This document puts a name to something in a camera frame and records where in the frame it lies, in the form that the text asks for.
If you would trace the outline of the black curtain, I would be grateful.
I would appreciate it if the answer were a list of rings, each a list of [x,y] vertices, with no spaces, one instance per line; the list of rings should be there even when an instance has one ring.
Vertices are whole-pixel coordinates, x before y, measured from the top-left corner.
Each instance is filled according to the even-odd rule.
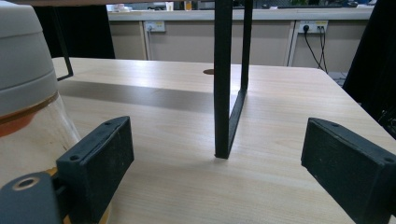
[[[396,0],[377,0],[343,90],[396,140]]]
[[[52,58],[62,57],[54,15],[70,57],[115,59],[107,10],[101,6],[34,7]]]

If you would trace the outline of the black metal shelf rack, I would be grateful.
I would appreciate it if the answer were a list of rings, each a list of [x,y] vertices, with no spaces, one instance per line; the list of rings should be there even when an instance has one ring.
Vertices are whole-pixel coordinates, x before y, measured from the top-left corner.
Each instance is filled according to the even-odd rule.
[[[69,55],[63,40],[56,7],[80,7],[95,5],[110,5],[120,3],[155,2],[156,0],[9,0],[18,5],[32,7],[53,7],[55,27],[57,29],[61,49],[68,74],[59,77],[67,79],[74,75]],[[244,31],[242,48],[242,66],[240,90],[237,93],[233,110],[230,110],[231,95],[231,52],[233,27],[233,1],[215,1],[214,24],[214,119],[215,119],[215,157],[228,159],[233,147],[239,118],[248,91],[248,69],[251,42],[253,1],[244,0]]]

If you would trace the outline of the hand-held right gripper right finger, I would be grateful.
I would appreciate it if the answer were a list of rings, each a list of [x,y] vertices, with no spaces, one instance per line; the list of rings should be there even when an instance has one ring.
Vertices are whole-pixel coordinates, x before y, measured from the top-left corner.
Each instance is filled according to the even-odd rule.
[[[396,155],[340,124],[310,118],[302,166],[357,224],[396,217]]]

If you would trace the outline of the beige wall counter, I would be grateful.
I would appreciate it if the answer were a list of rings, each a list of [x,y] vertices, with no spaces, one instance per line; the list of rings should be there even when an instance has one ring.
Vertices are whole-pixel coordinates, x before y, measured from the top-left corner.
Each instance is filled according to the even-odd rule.
[[[372,10],[357,8],[255,9],[250,62],[258,65],[314,67],[325,56],[331,71],[346,71],[355,55]],[[118,59],[211,63],[214,12],[110,12]],[[147,32],[145,21],[163,21],[163,33]],[[299,34],[300,21],[327,21],[325,33]]]

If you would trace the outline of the glass jar with white lid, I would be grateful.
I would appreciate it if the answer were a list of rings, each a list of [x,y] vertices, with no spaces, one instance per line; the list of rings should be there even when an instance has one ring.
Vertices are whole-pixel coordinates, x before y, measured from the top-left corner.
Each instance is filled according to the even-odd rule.
[[[0,188],[22,175],[52,173],[80,140],[34,9],[0,0]]]

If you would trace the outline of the white power outlet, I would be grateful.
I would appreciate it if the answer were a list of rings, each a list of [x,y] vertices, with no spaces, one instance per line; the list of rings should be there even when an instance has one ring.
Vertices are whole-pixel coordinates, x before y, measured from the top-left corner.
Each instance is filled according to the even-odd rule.
[[[145,21],[144,25],[147,32],[163,33],[165,31],[163,21]]]
[[[328,27],[327,21],[300,21],[299,34],[325,33]]]

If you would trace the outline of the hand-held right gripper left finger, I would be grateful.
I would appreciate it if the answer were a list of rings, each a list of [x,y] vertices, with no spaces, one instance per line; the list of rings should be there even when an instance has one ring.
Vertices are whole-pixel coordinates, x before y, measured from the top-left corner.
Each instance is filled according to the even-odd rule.
[[[70,220],[99,222],[133,161],[128,116],[102,123],[66,151],[56,165],[61,182],[76,196]]]

